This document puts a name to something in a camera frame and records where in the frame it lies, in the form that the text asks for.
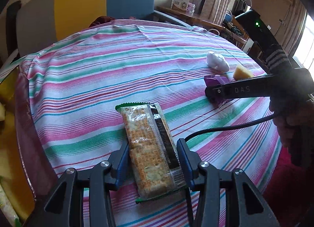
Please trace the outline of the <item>person's right hand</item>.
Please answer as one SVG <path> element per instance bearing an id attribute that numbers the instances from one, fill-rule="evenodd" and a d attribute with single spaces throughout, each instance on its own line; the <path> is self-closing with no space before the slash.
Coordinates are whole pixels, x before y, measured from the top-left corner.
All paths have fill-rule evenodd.
<path id="1" fill-rule="evenodd" d="M 305 126 L 313 131 L 313 101 L 298 104 L 287 99 L 277 99 L 270 97 L 269 110 L 271 112 L 281 112 L 273 119 L 277 127 L 282 145 L 289 148 L 297 127 Z"/>

